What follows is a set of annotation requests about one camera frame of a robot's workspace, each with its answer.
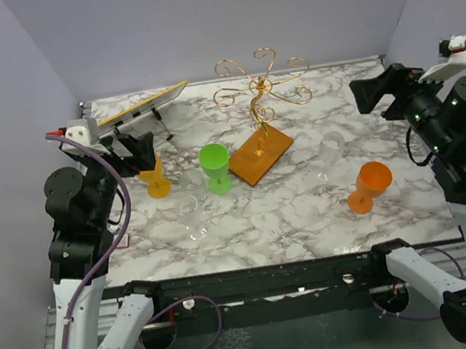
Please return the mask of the orange plastic wine glass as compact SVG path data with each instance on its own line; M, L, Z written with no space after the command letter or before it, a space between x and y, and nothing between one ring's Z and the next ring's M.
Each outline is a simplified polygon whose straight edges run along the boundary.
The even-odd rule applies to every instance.
M374 200L389 188L393 182L391 170L382 162L366 162L360 168L356 188L347 199L347 205L355 214L368 214L374 207Z

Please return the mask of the green plastic wine glass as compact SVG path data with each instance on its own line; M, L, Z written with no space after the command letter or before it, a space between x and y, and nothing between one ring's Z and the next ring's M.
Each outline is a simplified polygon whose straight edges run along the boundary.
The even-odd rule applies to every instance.
M208 177L207 188L213 194L225 194L232 187L229 172L229 153L226 147L219 143L205 145L198 158L202 171Z

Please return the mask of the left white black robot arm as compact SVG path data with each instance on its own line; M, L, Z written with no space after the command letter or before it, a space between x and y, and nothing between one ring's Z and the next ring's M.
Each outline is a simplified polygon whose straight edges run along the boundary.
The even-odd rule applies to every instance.
M165 313L165 300L144 287L128 295L105 338L98 339L108 258L124 235L108 230L110 211L116 196L131 209L124 179L154 168L153 137L118 135L127 157L111 150L112 140L106 139L105 155L84 149L77 156L86 171L59 168L44 184L45 211L54 223L49 276L56 300L55 349L134 349L146 323Z

